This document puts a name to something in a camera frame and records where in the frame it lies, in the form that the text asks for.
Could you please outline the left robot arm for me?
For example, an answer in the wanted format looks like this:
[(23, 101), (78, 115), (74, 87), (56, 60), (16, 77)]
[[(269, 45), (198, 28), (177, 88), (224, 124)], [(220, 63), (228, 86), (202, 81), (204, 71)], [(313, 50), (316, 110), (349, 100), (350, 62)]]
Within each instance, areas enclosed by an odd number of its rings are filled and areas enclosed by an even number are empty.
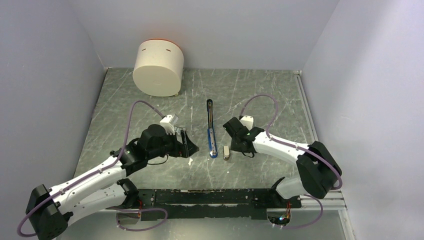
[(30, 194), (25, 220), (32, 236), (53, 240), (78, 220), (107, 208), (127, 210), (139, 201), (139, 190), (128, 178), (158, 157), (190, 158), (199, 147), (186, 131), (177, 134), (164, 124), (152, 124), (95, 168), (50, 188), (41, 184)]

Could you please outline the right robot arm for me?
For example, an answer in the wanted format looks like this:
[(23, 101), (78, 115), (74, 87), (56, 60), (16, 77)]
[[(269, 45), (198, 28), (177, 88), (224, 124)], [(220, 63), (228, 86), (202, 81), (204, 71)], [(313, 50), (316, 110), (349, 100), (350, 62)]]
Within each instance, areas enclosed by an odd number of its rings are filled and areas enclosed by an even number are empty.
[(237, 117), (227, 121), (223, 128), (231, 138), (230, 150), (250, 158), (265, 154), (297, 170), (297, 175), (282, 177), (272, 186), (269, 199), (275, 207), (282, 207), (289, 198), (300, 195), (323, 199), (329, 191), (341, 187), (342, 170), (323, 143), (289, 141), (259, 127), (249, 128)]

